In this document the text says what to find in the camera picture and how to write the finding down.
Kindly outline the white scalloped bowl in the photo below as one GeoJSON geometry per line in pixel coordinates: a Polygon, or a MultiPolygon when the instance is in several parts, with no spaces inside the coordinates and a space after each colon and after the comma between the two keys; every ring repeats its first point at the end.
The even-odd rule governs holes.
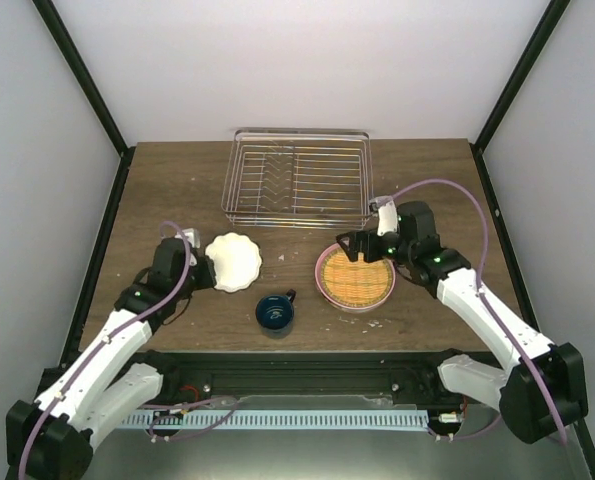
{"type": "Polygon", "coordinates": [[[260,274],[260,248],[247,235],[218,235],[205,248],[205,254],[213,262],[216,290],[235,293],[247,289],[260,274]]]}

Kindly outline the dark blue mug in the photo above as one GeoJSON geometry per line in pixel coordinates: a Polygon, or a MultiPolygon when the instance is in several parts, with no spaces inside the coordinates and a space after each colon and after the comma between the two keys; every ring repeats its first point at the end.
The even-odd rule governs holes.
{"type": "Polygon", "coordinates": [[[283,338],[293,327],[295,318],[294,299],[296,291],[268,295],[260,299],[255,308],[255,319],[263,334],[270,338],[283,338]]]}

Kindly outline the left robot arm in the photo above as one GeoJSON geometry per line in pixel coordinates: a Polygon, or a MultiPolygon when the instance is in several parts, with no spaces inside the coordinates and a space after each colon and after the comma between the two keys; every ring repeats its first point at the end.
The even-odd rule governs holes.
{"type": "Polygon", "coordinates": [[[80,479],[96,450],[131,413],[155,399],[173,402],[180,377],[154,354],[131,357],[178,305],[215,284],[198,233],[185,229],[165,237],[152,263],[119,295],[101,331],[66,371],[33,402],[17,401],[6,415],[12,479],[80,479]]]}

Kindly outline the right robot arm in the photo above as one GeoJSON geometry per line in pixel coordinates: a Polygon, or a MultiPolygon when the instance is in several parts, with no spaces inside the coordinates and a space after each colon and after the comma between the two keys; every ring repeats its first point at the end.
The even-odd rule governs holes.
{"type": "Polygon", "coordinates": [[[424,396],[442,403],[454,393],[496,410],[508,429],[532,444],[588,413],[581,353],[557,345],[504,304],[457,250],[442,245],[435,217],[423,201],[400,205],[387,197],[372,204],[378,224],[337,236],[351,262],[388,260],[404,268],[411,283],[425,288],[453,311],[488,347],[495,367],[455,354],[421,378],[424,396]]]}

